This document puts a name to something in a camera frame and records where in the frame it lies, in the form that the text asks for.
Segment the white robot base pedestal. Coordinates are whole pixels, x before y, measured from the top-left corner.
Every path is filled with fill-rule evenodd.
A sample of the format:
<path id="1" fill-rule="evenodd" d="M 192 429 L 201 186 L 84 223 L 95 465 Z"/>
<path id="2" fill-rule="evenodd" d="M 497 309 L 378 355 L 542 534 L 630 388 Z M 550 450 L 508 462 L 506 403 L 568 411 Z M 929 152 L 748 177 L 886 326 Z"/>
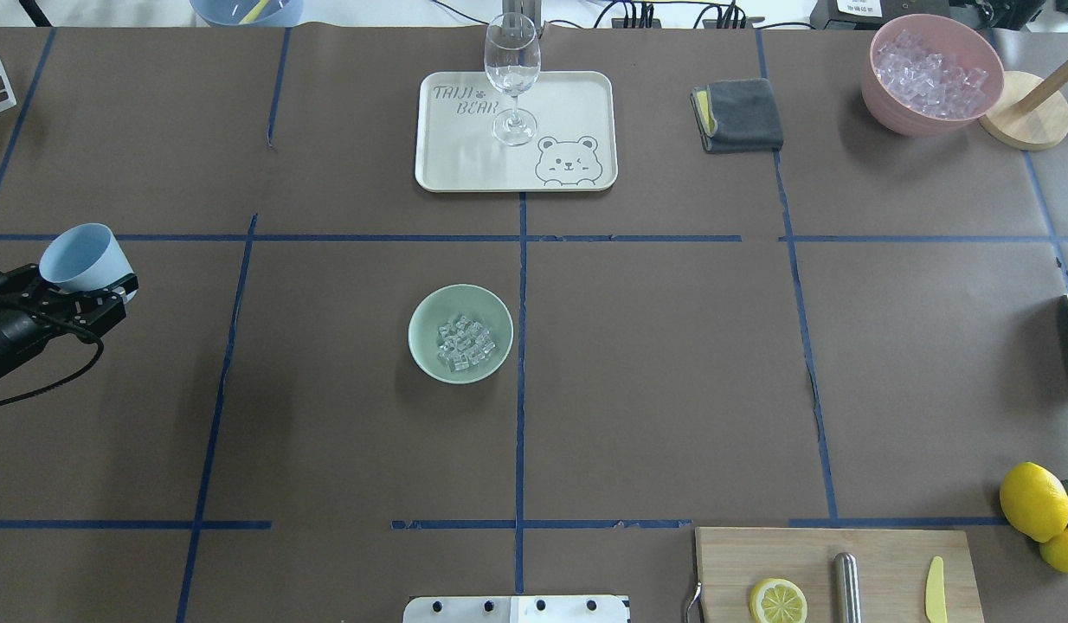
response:
<path id="1" fill-rule="evenodd" d="M 613 594 L 420 596 L 403 622 L 629 622 L 629 599 Z"/>

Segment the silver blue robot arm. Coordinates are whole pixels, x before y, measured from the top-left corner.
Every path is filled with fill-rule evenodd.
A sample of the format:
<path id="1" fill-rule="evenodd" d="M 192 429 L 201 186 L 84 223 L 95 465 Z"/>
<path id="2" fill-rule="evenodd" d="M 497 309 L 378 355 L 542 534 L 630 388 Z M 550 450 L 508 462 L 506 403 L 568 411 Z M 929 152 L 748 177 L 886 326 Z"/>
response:
<path id="1" fill-rule="evenodd" d="M 101 289 L 63 292 L 42 278 L 36 264 L 0 271 L 0 379 L 38 356 L 59 337 L 70 334 L 96 348 L 93 358 L 67 377 L 30 393 L 0 400 L 0 406 L 47 393 L 87 374 L 101 358 L 103 336 L 126 320 L 126 297 L 137 290 L 135 272 L 127 272 Z"/>

